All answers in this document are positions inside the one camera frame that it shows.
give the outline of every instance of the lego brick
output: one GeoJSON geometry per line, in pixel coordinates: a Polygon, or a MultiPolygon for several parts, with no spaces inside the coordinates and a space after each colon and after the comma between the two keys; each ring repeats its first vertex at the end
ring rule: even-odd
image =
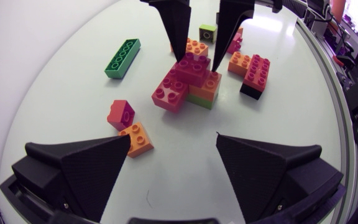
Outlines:
{"type": "Polygon", "coordinates": [[[240,52],[234,52],[230,58],[227,70],[244,77],[248,71],[250,61],[251,58],[248,55],[242,55],[240,52]]]}
{"type": "Polygon", "coordinates": [[[204,108],[207,108],[207,109],[212,109],[212,107],[214,106],[215,104],[215,101],[216,101],[216,98],[218,97],[218,95],[215,96],[214,100],[213,101],[209,101],[209,100],[206,100],[206,99],[203,99],[203,98],[200,98],[198,96],[195,96],[195,95],[187,95],[186,97],[186,101],[189,101],[190,103],[194,103],[198,106],[202,106],[204,108]]]}
{"type": "Polygon", "coordinates": [[[263,59],[259,55],[253,55],[243,84],[252,87],[259,92],[265,90],[267,76],[269,74],[270,61],[263,59]]]}
{"type": "Polygon", "coordinates": [[[189,92],[188,84],[177,81],[177,71],[171,69],[152,95],[155,105],[178,112],[189,92]]]}
{"type": "Polygon", "coordinates": [[[247,86],[246,84],[241,85],[240,92],[243,94],[246,94],[256,100],[259,100],[260,96],[262,95],[261,91],[258,91],[250,86],[247,86]]]}
{"type": "Polygon", "coordinates": [[[241,42],[242,42],[242,38],[241,38],[242,34],[240,33],[236,33],[234,35],[233,40],[231,41],[229,48],[227,49],[227,53],[229,54],[233,54],[234,52],[237,52],[240,50],[241,48],[241,42]]]}
{"type": "Polygon", "coordinates": [[[198,56],[208,56],[208,45],[198,42],[197,40],[191,40],[187,38],[186,53],[190,52],[198,56]]]}
{"type": "Polygon", "coordinates": [[[126,40],[104,72],[109,78],[123,78],[140,49],[139,39],[126,40]]]}
{"type": "Polygon", "coordinates": [[[146,133],[146,130],[143,128],[143,125],[140,122],[120,131],[118,135],[123,136],[126,134],[129,134],[131,137],[131,147],[129,148],[127,154],[129,157],[135,158],[140,154],[154,148],[150,138],[146,133]]]}
{"type": "Polygon", "coordinates": [[[189,94],[202,99],[213,101],[218,95],[222,75],[218,72],[210,72],[201,88],[189,85],[189,94]]]}
{"type": "Polygon", "coordinates": [[[174,65],[177,80],[201,87],[209,74],[211,59],[205,56],[197,58],[193,53],[186,53],[179,63],[174,65]]]}
{"type": "Polygon", "coordinates": [[[200,26],[200,41],[215,43],[216,41],[216,34],[217,34],[216,26],[210,26],[202,24],[200,26]]]}
{"type": "Polygon", "coordinates": [[[109,122],[118,131],[132,125],[135,111],[126,100],[114,100],[110,106],[110,114],[107,116],[109,122]]]}

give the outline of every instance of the metal frame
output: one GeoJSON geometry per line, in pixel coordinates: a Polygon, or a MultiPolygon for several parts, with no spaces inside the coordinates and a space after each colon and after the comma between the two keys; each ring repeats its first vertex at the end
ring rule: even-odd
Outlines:
{"type": "Polygon", "coordinates": [[[345,223],[358,206],[358,145],[354,142],[350,112],[341,84],[336,77],[336,71],[343,70],[332,61],[333,52],[327,43],[318,40],[301,19],[297,19],[295,27],[316,58],[334,103],[341,141],[341,172],[344,174],[342,184],[345,185],[347,192],[336,206],[331,223],[345,223]]]}

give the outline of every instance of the white table surface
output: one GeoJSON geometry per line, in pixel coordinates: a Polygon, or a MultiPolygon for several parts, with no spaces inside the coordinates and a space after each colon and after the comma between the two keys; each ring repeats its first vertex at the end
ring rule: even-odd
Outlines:
{"type": "MultiPolygon", "coordinates": [[[[215,24],[219,1],[191,2],[189,37],[200,24],[215,24]]],[[[159,13],[139,0],[122,0],[75,33],[51,58],[26,94],[9,132],[0,183],[25,156],[24,144],[57,144],[117,135],[106,121],[114,100],[128,100],[154,149],[127,157],[112,190],[102,223],[130,217],[244,223],[236,196],[216,149],[216,131],[240,138],[292,146],[319,144],[321,157],[341,168],[340,139],[331,95],[316,60],[294,30],[296,15],[256,6],[243,23],[241,53],[271,61],[267,86],[258,101],[239,93],[241,78],[227,71],[212,110],[189,102],[173,114],[151,95],[175,62],[159,13]],[[139,53],[122,80],[104,69],[126,39],[139,38],[139,53]]],[[[213,58],[214,45],[209,45],[213,58]]],[[[8,223],[23,222],[0,191],[8,223]]]]}

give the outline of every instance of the orange lego brick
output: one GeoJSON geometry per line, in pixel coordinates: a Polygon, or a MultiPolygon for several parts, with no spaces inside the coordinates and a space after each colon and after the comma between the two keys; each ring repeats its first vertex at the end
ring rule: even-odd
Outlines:
{"type": "Polygon", "coordinates": [[[268,59],[261,58],[259,55],[252,56],[243,84],[263,92],[266,86],[267,75],[269,74],[269,67],[270,61],[268,59]]]}
{"type": "Polygon", "coordinates": [[[131,137],[131,148],[129,148],[128,152],[129,157],[135,158],[140,154],[154,148],[146,133],[146,130],[143,128],[140,122],[120,131],[118,135],[123,136],[126,134],[129,134],[131,137]]]}
{"type": "Polygon", "coordinates": [[[210,72],[201,88],[189,85],[189,94],[198,96],[208,101],[214,101],[219,92],[222,75],[218,72],[210,72]]]}
{"type": "Polygon", "coordinates": [[[249,64],[250,57],[248,55],[242,55],[240,52],[234,52],[233,56],[230,58],[227,70],[244,77],[248,71],[249,64]]]}
{"type": "Polygon", "coordinates": [[[191,40],[187,38],[186,53],[191,52],[198,56],[208,56],[208,45],[198,42],[197,40],[191,40]]]}

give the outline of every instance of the green lego brick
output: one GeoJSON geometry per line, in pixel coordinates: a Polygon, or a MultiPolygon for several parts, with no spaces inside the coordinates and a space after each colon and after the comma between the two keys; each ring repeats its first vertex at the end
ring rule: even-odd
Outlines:
{"type": "Polygon", "coordinates": [[[125,40],[104,72],[109,78],[123,78],[140,49],[139,39],[125,40]]]}
{"type": "Polygon", "coordinates": [[[215,104],[216,98],[218,97],[218,95],[215,96],[215,99],[213,101],[209,101],[203,98],[200,98],[198,96],[192,95],[192,94],[188,94],[186,97],[186,101],[189,101],[190,103],[194,103],[198,106],[202,106],[204,108],[207,109],[212,109],[212,107],[215,104]]]}
{"type": "Polygon", "coordinates": [[[200,26],[200,41],[211,42],[212,44],[216,41],[216,31],[215,26],[202,24],[200,26]]]}

